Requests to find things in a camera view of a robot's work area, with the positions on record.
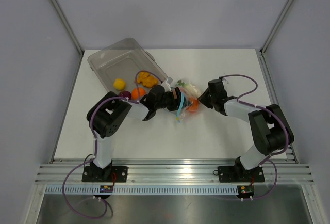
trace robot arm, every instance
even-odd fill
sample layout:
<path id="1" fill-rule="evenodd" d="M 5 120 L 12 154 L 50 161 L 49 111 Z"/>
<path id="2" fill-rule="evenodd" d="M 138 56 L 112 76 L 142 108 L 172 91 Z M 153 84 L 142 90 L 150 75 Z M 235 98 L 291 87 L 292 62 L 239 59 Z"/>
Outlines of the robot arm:
<path id="1" fill-rule="evenodd" d="M 91 120 L 95 109 L 102 102 L 113 97 L 118 96 L 114 92 L 107 93 L 90 109 L 87 114 L 87 120 Z M 97 150 L 97 156 L 90 163 L 98 178 L 106 179 L 110 175 L 112 167 L 112 136 L 126 117 L 148 121 L 155 116 L 158 109 L 178 110 L 181 97 L 179 88 L 172 90 L 167 82 L 163 82 L 162 85 L 153 87 L 147 95 L 143 96 L 140 103 L 116 99 L 102 105 L 96 112 L 93 120 L 93 129 L 97 136 L 97 142 L 94 146 L 94 149 Z"/>
<path id="2" fill-rule="evenodd" d="M 258 167 L 274 151 L 285 146 L 285 134 L 279 123 L 266 111 L 239 103 L 237 97 L 228 97 L 222 77 L 208 82 L 208 88 L 199 97 L 199 101 L 225 116 L 236 117 L 250 124 L 254 145 L 236 159 L 235 172 L 238 175 Z M 291 144 L 294 136 L 281 108 L 272 104 L 266 109 L 280 118 Z"/>

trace white table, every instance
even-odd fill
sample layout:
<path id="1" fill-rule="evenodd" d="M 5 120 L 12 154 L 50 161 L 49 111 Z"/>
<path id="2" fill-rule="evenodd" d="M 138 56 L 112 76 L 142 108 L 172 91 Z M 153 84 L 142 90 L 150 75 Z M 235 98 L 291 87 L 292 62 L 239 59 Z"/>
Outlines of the white table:
<path id="1" fill-rule="evenodd" d="M 86 114 L 106 90 L 89 67 L 87 58 L 97 52 L 85 51 L 55 158 L 84 158 L 93 151 L 92 134 Z M 249 75 L 259 88 L 245 101 L 270 104 L 258 58 L 253 49 L 148 50 L 165 73 L 176 82 L 191 79 L 202 91 L 207 82 L 226 74 Z M 254 87 L 244 78 L 229 78 L 228 95 L 238 96 Z M 226 117 L 204 106 L 198 114 L 177 123 L 173 114 L 158 110 L 148 122 L 126 118 L 114 135 L 116 159 L 226 159 L 237 158 L 253 144 L 250 125 Z"/>

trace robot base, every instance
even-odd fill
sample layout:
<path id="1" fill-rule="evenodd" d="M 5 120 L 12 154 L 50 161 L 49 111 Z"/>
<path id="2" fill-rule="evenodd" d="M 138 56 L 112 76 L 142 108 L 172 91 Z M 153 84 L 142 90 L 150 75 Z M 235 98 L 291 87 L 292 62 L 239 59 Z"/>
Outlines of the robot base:
<path id="1" fill-rule="evenodd" d="M 100 177 L 91 166 L 85 166 L 82 174 L 82 180 L 84 183 L 97 183 L 97 182 L 112 182 L 113 173 L 116 176 L 116 183 L 126 183 L 127 181 L 127 166 L 111 166 L 109 176 L 105 179 Z"/>
<path id="2" fill-rule="evenodd" d="M 220 183 L 262 183 L 265 181 L 265 176 L 261 167 L 256 167 L 252 170 L 246 171 L 241 177 L 235 171 L 234 166 L 219 166 L 218 177 Z"/>

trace orange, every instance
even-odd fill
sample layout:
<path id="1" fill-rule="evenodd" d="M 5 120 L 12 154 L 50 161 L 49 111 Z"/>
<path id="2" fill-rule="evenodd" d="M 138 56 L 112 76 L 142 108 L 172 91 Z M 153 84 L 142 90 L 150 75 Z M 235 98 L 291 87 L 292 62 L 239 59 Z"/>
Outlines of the orange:
<path id="1" fill-rule="evenodd" d="M 189 98 L 189 102 L 191 103 L 191 105 L 187 108 L 187 111 L 189 113 L 196 112 L 198 110 L 198 105 L 199 105 L 198 100 L 194 98 Z"/>
<path id="2" fill-rule="evenodd" d="M 140 97 L 142 98 L 146 94 L 146 91 L 142 87 L 139 87 L 139 90 L 140 90 Z M 132 99 L 133 100 L 139 99 L 139 94 L 138 94 L 137 88 L 134 88 L 134 90 L 132 91 Z"/>

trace purple fruit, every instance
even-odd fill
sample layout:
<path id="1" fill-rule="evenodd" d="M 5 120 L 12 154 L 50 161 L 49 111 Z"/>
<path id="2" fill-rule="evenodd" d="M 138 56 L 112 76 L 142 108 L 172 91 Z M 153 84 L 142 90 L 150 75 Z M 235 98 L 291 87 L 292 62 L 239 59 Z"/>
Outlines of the purple fruit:
<path id="1" fill-rule="evenodd" d="M 122 91 L 119 93 L 118 96 L 123 97 L 123 98 L 132 99 L 132 94 L 130 94 L 129 91 Z"/>

